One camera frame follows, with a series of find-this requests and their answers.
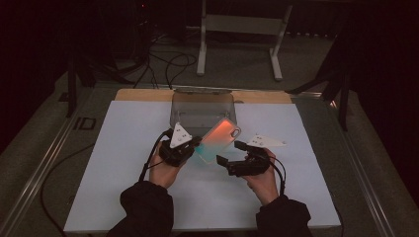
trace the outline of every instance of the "transparent plastic box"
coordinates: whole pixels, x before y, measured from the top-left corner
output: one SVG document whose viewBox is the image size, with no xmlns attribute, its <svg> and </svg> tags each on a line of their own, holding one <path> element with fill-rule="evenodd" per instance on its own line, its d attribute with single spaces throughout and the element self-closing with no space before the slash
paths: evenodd
<svg viewBox="0 0 419 237">
<path fill-rule="evenodd" d="M 234 98 L 228 90 L 176 90 L 170 125 L 179 122 L 192 136 L 204 136 L 220 120 L 237 123 Z"/>
</svg>

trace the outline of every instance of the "white table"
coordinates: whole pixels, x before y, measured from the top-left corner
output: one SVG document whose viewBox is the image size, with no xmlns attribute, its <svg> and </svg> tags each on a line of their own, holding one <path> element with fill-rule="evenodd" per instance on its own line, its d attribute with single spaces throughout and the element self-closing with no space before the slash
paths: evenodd
<svg viewBox="0 0 419 237">
<path fill-rule="evenodd" d="M 108 231 L 125 217 L 120 194 L 138 180 L 155 139 L 169 126 L 170 108 L 170 102 L 111 103 L 64 231 Z M 258 133 L 287 143 L 271 150 L 286 166 L 286 195 L 307 204 L 309 227 L 340 225 L 295 105 L 236 104 L 236 115 L 242 129 L 238 140 Z M 224 155 L 234 160 L 243 159 L 244 153 L 228 148 Z M 174 230 L 256 227 L 260 202 L 246 182 L 196 155 L 182 168 L 169 194 L 175 205 Z"/>
</svg>

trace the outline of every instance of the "wooden board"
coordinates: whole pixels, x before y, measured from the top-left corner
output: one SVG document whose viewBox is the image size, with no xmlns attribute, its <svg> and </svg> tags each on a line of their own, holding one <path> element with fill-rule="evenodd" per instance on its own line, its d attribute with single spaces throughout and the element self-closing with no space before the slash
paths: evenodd
<svg viewBox="0 0 419 237">
<path fill-rule="evenodd" d="M 291 104 L 291 97 L 284 91 L 232 91 L 236 103 Z M 172 101 L 173 90 L 120 89 L 116 101 Z"/>
</svg>

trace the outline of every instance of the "metal frame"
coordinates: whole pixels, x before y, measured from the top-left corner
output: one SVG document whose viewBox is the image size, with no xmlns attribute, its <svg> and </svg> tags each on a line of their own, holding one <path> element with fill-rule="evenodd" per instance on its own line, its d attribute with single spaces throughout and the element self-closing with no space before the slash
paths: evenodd
<svg viewBox="0 0 419 237">
<path fill-rule="evenodd" d="M 250 18 L 224 15 L 207 14 L 207 0 L 203 0 L 203 11 L 201 17 L 201 47 L 198 56 L 199 76 L 205 75 L 207 44 L 206 32 L 232 32 L 232 33 L 249 33 L 260 35 L 278 36 L 277 42 L 273 48 L 270 48 L 269 55 L 271 58 L 272 68 L 274 70 L 274 78 L 276 81 L 283 80 L 280 62 L 278 60 L 278 52 L 286 32 L 288 20 L 293 6 L 288 6 L 282 19 L 266 19 L 266 18 Z"/>
<path fill-rule="evenodd" d="M 81 104 L 84 104 L 91 94 L 90 89 L 85 89 L 89 91 L 88 93 L 82 93 L 80 97 Z M 23 217 L 25 216 L 28 208 L 32 204 L 32 201 L 36 197 L 47 173 L 52 168 L 56 157 L 61 151 L 62 146 L 64 145 L 69 133 L 71 132 L 71 127 L 76 121 L 77 114 L 82 107 L 74 108 L 72 117 L 66 118 L 60 130 L 58 131 L 56 137 L 54 138 L 52 144 L 49 146 L 48 150 L 45 152 L 42 160 L 40 161 L 37 169 L 32 173 L 31 177 L 28 179 L 21 193 L 19 194 L 17 200 L 15 201 L 12 209 L 9 211 L 6 219 L 0 226 L 0 236 L 7 237 L 13 236 L 16 228 L 19 226 Z"/>
<path fill-rule="evenodd" d="M 336 106 L 335 102 L 333 101 L 330 104 L 329 113 L 330 116 L 336 118 L 337 111 L 339 110 Z M 342 139 L 344 140 L 345 148 L 349 152 L 349 162 L 351 163 L 352 169 L 354 170 L 355 177 L 358 180 L 360 185 L 361 191 L 364 194 L 364 198 L 366 199 L 367 205 L 370 208 L 370 212 L 374 221 L 376 222 L 377 230 L 382 237 L 394 237 L 394 231 L 389 223 L 389 220 L 383 210 L 383 206 L 377 192 L 375 191 L 373 184 L 370 181 L 370 178 L 367 172 L 364 169 L 363 164 L 361 163 L 360 157 L 355 150 L 355 147 L 352 143 L 352 138 L 345 132 L 341 127 L 339 120 L 334 119 L 334 127 L 336 127 L 338 133 L 341 135 Z"/>
</svg>

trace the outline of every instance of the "black cable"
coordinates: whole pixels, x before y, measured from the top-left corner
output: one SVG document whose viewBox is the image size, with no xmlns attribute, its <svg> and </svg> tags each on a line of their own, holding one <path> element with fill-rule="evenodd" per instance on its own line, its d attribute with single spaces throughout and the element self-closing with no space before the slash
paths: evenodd
<svg viewBox="0 0 419 237">
<path fill-rule="evenodd" d="M 62 228 L 59 226 L 59 224 L 55 221 L 55 219 L 51 216 L 51 214 L 49 213 L 49 211 L 46 208 L 46 205 L 43 201 L 43 191 L 44 191 L 44 187 L 46 184 L 46 181 L 48 180 L 49 176 L 51 175 L 51 173 L 59 166 L 61 165 L 64 161 L 68 160 L 71 157 L 74 157 L 75 155 L 89 149 L 90 147 L 94 146 L 95 143 L 90 144 L 74 153 L 71 153 L 70 155 L 64 157 L 62 160 L 60 160 L 58 163 L 56 163 L 54 166 L 52 166 L 52 168 L 49 170 L 49 172 L 46 174 L 45 179 L 43 180 L 42 184 L 41 184 L 41 190 L 40 190 L 40 201 L 41 201 L 41 206 L 42 206 L 42 210 L 45 213 L 46 217 L 51 221 L 51 223 L 55 226 L 55 228 L 59 231 L 59 233 L 61 234 L 61 236 L 66 237 L 67 235 L 65 234 L 65 232 L 62 230 Z"/>
<path fill-rule="evenodd" d="M 338 208 L 336 207 L 336 205 L 334 203 L 333 203 L 333 205 L 335 206 L 336 213 L 338 214 L 338 218 L 341 222 L 341 237 L 343 237 L 343 234 L 345 233 L 345 225 L 343 224 L 343 218 L 342 218 L 342 215 L 339 212 Z"/>
<path fill-rule="evenodd" d="M 109 75 L 115 81 L 117 81 L 121 84 L 133 84 L 133 82 L 126 80 L 124 77 L 120 76 L 120 74 L 118 74 L 117 72 L 109 69 L 107 66 L 97 62 L 93 58 L 90 58 L 87 55 L 82 55 L 82 57 L 83 57 L 83 59 L 85 59 L 89 63 L 89 65 L 93 69 L 96 69 L 99 72 L 102 72 L 102 73 L 105 73 L 105 74 Z"/>
<path fill-rule="evenodd" d="M 165 38 L 169 39 L 171 41 L 161 41 L 162 39 L 165 39 Z M 180 42 L 180 40 L 179 39 L 173 39 L 167 34 L 163 34 L 156 39 L 156 43 L 158 43 L 158 44 L 175 44 L 177 42 Z"/>
<path fill-rule="evenodd" d="M 158 52 L 178 52 L 178 51 L 158 51 Z M 159 60 L 162 60 L 162 61 L 164 61 L 164 62 L 170 63 L 172 66 L 180 66 L 180 67 L 184 67 L 184 66 L 192 66 L 192 65 L 194 65 L 194 64 L 196 63 L 196 61 L 197 61 L 197 58 L 196 58 L 196 57 L 194 57 L 194 56 L 193 56 L 193 55 L 191 55 L 191 54 L 187 54 L 187 53 L 184 53 L 184 52 L 178 52 L 178 53 L 183 53 L 183 54 L 185 54 L 185 55 L 191 56 L 191 57 L 193 57 L 195 60 L 194 60 L 193 62 L 191 62 L 191 63 L 188 63 L 188 64 L 176 64 L 176 63 L 170 62 L 170 61 L 168 61 L 168 60 L 166 60 L 166 59 L 164 59 L 164 58 L 161 58 L 161 57 L 159 57 L 159 56 L 157 56 L 157 55 L 154 55 L 154 54 L 152 54 L 152 53 L 150 53 L 150 55 L 151 55 L 151 56 L 153 56 L 153 57 L 155 57 L 155 58 L 157 58 L 157 59 L 159 59 Z"/>
<path fill-rule="evenodd" d="M 284 167 L 283 162 L 281 162 L 279 159 L 277 159 L 276 157 L 273 157 L 273 156 L 270 156 L 269 158 L 275 159 L 283 167 L 283 170 L 284 170 L 284 182 L 286 182 L 287 181 L 287 171 L 286 171 L 286 167 Z"/>
<path fill-rule="evenodd" d="M 144 69 L 144 71 L 142 72 L 142 74 L 138 77 L 138 79 L 136 80 L 135 84 L 133 84 L 132 89 L 135 89 L 136 86 L 138 85 L 138 83 L 141 81 L 141 79 L 144 77 L 145 73 L 148 71 L 148 69 L 150 69 L 150 57 L 147 56 L 146 59 L 146 67 Z"/>
<path fill-rule="evenodd" d="M 155 88 L 159 89 L 157 79 L 156 79 L 156 76 L 154 74 L 154 70 L 153 70 L 153 68 L 151 68 L 151 66 L 149 68 L 150 68 L 151 75 L 152 75 L 151 76 L 151 84 L 153 85 L 153 89 L 155 89 Z"/>
<path fill-rule="evenodd" d="M 282 196 L 284 194 L 284 191 L 286 189 L 286 182 L 283 178 L 283 175 L 280 172 L 280 169 L 278 169 L 278 167 L 272 162 L 269 161 L 269 163 L 271 164 L 272 167 L 274 167 L 275 171 L 278 173 L 278 175 L 280 176 L 280 180 L 281 180 L 281 185 L 280 185 L 280 196 Z"/>
<path fill-rule="evenodd" d="M 134 65 L 131 66 L 127 66 L 121 69 L 117 69 L 115 72 L 119 73 L 119 74 L 129 74 L 132 73 L 136 70 L 139 70 L 141 68 L 141 66 L 144 65 L 145 61 L 136 61 Z"/>
<path fill-rule="evenodd" d="M 151 166 L 149 166 L 148 168 L 147 168 L 147 170 L 149 170 L 149 169 L 151 169 L 151 168 L 153 168 L 154 166 L 158 166 L 158 165 L 160 165 L 161 163 L 163 163 L 164 161 L 160 161 L 160 162 L 158 162 L 158 163 L 156 163 L 156 164 L 154 164 L 154 165 L 151 165 Z"/>
<path fill-rule="evenodd" d="M 179 76 L 180 74 L 182 74 L 182 72 L 184 72 L 184 71 L 186 70 L 186 68 L 188 67 L 188 66 L 184 66 L 184 68 L 183 68 L 180 72 L 178 72 L 178 74 L 176 74 L 174 77 L 172 77 L 172 79 L 170 79 L 170 80 L 169 80 L 169 76 L 168 76 L 169 67 L 170 67 L 170 65 L 172 64 L 173 60 L 175 60 L 176 58 L 181 57 L 181 56 L 186 56 L 186 59 L 187 59 L 187 61 L 188 61 L 188 63 L 187 63 L 186 65 L 188 65 L 188 64 L 189 64 L 189 56 L 188 56 L 188 55 L 186 55 L 186 54 L 184 54 L 184 53 L 179 54 L 179 55 L 177 55 L 177 56 L 173 57 L 172 59 L 170 59 L 170 61 L 169 61 L 170 63 L 167 63 L 167 65 L 166 65 L 165 77 L 166 77 L 167 84 L 168 84 L 168 86 L 169 86 L 169 88 L 170 88 L 171 90 L 173 89 L 173 88 L 172 88 L 172 83 L 173 83 L 173 81 L 175 80 L 175 78 L 176 78 L 177 76 Z"/>
<path fill-rule="evenodd" d="M 157 138 L 157 140 L 154 142 L 153 148 L 151 149 L 150 155 L 148 156 L 147 161 L 145 162 L 144 166 L 142 167 L 142 171 L 141 174 L 139 175 L 139 181 L 144 181 L 145 178 L 145 173 L 147 172 L 147 170 L 149 169 L 148 165 L 150 164 L 151 161 L 151 157 L 153 157 L 154 155 L 154 151 L 156 150 L 156 147 L 158 145 L 158 143 L 160 142 L 161 138 L 163 138 L 163 136 L 169 134 L 171 132 L 171 128 L 163 131 L 163 133 L 161 133 L 159 135 L 159 137 Z"/>
<path fill-rule="evenodd" d="M 180 51 L 154 51 L 154 52 L 172 52 L 172 53 L 177 53 L 177 55 L 175 55 L 174 57 L 172 57 L 170 60 L 166 60 L 166 59 L 164 59 L 162 57 L 159 57 L 159 56 L 157 56 L 157 55 L 155 55 L 155 54 L 153 54 L 153 53 L 150 52 L 150 55 L 151 56 L 153 56 L 153 57 L 155 57 L 155 58 L 157 58 L 157 59 L 159 59 L 159 60 L 164 61 L 164 62 L 167 63 L 166 69 L 165 69 L 165 79 L 166 79 L 167 85 L 169 86 L 169 88 L 171 90 L 173 89 L 172 85 L 173 85 L 173 81 L 176 79 L 176 77 L 178 77 L 179 75 L 181 75 L 188 68 L 188 66 L 192 66 L 192 65 L 194 65 L 197 62 L 197 58 L 194 57 L 193 55 L 187 54 L 187 53 L 184 53 L 184 52 L 180 52 Z M 186 57 L 186 59 L 187 59 L 187 63 L 186 64 L 178 64 L 178 63 L 174 63 L 173 62 L 175 59 L 177 59 L 179 57 L 182 57 L 182 56 Z M 178 66 L 178 67 L 183 67 L 183 68 L 175 76 L 173 76 L 171 79 L 169 79 L 169 75 L 168 75 L 169 73 L 168 73 L 168 71 L 169 71 L 169 67 L 170 66 Z"/>
</svg>

